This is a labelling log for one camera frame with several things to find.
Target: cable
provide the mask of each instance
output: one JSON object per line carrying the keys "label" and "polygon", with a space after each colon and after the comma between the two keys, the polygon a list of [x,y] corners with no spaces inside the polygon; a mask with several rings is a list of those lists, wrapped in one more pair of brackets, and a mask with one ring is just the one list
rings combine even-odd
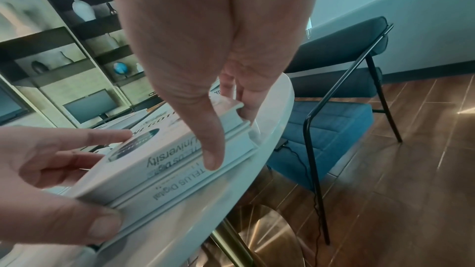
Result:
{"label": "cable", "polygon": [[[302,161],[302,159],[300,158],[300,156],[298,155],[298,153],[296,153],[295,151],[293,151],[290,147],[286,146],[286,145],[283,145],[282,148],[285,148],[285,149],[288,149],[292,154],[294,154],[298,161],[302,164],[302,166],[304,167],[304,170],[305,170],[305,176],[307,177],[307,179],[309,180],[310,183],[313,184],[313,181],[311,180],[310,176],[308,175],[308,170],[307,170],[307,165],[305,165],[305,163]],[[315,246],[315,265],[314,267],[317,267],[318,265],[318,262],[317,262],[317,257],[318,257],[318,240],[320,240],[320,237],[322,235],[322,229],[321,229],[321,224],[322,224],[322,217],[320,216],[320,212],[318,210],[318,201],[317,201],[317,194],[314,192],[313,194],[313,208],[315,209],[315,212],[317,213],[317,217],[318,217],[318,235],[317,235],[317,244]]]}

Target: blue chair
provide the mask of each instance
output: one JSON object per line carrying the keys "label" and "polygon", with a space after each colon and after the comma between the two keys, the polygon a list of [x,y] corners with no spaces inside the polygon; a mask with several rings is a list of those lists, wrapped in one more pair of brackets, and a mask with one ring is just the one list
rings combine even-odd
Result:
{"label": "blue chair", "polygon": [[[386,50],[387,34],[392,28],[384,17],[378,17],[305,43],[285,71],[294,73],[354,62],[346,71],[291,79],[295,97],[323,98],[294,104],[282,135],[288,143],[274,151],[267,162],[269,168],[315,192],[327,245],[330,235],[319,179],[370,128],[373,113],[384,113],[397,140],[402,142],[382,92],[381,70],[373,62],[373,56]],[[368,68],[357,69],[363,60]],[[329,102],[331,97],[373,97],[376,94],[382,110],[373,110],[371,105],[363,103]]]}

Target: dark baseboard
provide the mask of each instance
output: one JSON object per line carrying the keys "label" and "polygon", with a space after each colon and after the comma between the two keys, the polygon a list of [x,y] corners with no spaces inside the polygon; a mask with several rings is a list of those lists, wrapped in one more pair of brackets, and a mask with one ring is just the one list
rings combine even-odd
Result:
{"label": "dark baseboard", "polygon": [[385,84],[391,84],[469,73],[475,73],[475,61],[384,74],[382,81]]}

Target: blue seat cushion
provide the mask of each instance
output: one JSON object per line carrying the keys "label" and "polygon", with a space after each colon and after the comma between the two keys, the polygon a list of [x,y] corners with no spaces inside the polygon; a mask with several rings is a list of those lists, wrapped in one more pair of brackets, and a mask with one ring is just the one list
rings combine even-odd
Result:
{"label": "blue seat cushion", "polygon": [[[303,138],[303,123],[318,101],[295,102],[282,138],[305,163],[289,149],[274,151],[267,165],[286,178],[313,190],[308,156]],[[312,121],[310,135],[317,163],[319,179],[322,180],[338,160],[356,143],[373,123],[371,105],[352,102],[328,102]]]}

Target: wooden floor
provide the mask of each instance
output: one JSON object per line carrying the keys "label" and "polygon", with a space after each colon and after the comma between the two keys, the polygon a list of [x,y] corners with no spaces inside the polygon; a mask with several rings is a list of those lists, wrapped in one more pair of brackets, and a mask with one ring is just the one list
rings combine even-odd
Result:
{"label": "wooden floor", "polygon": [[[383,87],[403,136],[384,115],[326,175],[331,246],[318,266],[475,266],[475,81],[472,75]],[[378,98],[352,99],[380,108]],[[315,262],[313,195],[264,168],[239,204],[267,205]]]}

